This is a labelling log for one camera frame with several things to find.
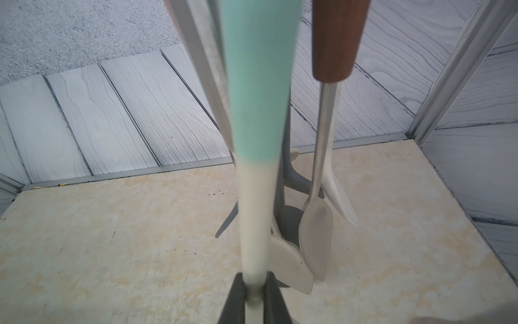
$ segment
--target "wooden handle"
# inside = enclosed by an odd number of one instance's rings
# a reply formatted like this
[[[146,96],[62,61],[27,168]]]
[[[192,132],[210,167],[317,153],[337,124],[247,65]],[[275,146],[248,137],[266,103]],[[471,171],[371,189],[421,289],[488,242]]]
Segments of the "wooden handle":
[[[313,76],[339,82],[352,72],[370,0],[313,0]]]

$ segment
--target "metal shaft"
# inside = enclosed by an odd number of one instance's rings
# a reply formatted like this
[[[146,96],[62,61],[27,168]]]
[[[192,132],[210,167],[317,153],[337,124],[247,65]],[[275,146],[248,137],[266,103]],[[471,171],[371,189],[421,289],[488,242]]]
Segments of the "metal shaft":
[[[316,130],[313,174],[311,177],[311,189],[309,190],[308,201],[312,201],[319,194],[320,185],[322,183],[322,173],[324,171],[327,140],[330,136],[331,121],[333,119],[333,111],[340,99],[340,85],[340,82],[323,82],[320,85],[319,122]]]
[[[279,173],[277,174],[277,186],[275,188],[274,200],[274,217],[277,223],[280,222],[282,214],[284,213],[284,181],[282,172],[282,159],[279,161]]]
[[[206,0],[164,0],[202,84],[210,108],[230,152],[234,152],[229,120],[228,85],[221,53],[216,6]]]

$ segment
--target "white spatula head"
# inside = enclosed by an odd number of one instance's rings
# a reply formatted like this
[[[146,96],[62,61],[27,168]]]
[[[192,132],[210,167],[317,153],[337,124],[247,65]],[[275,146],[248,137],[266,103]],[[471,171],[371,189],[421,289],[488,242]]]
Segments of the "white spatula head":
[[[337,212],[354,226],[359,226],[358,216],[354,212],[346,192],[343,190],[342,185],[338,182],[331,168],[328,170],[324,168],[324,173],[322,174],[322,189]]]
[[[306,295],[313,290],[313,275],[304,263],[298,248],[282,238],[272,236],[268,270],[284,284]]]
[[[306,266],[316,279],[324,281],[331,250],[333,212],[320,198],[311,201],[300,220],[298,237]]]

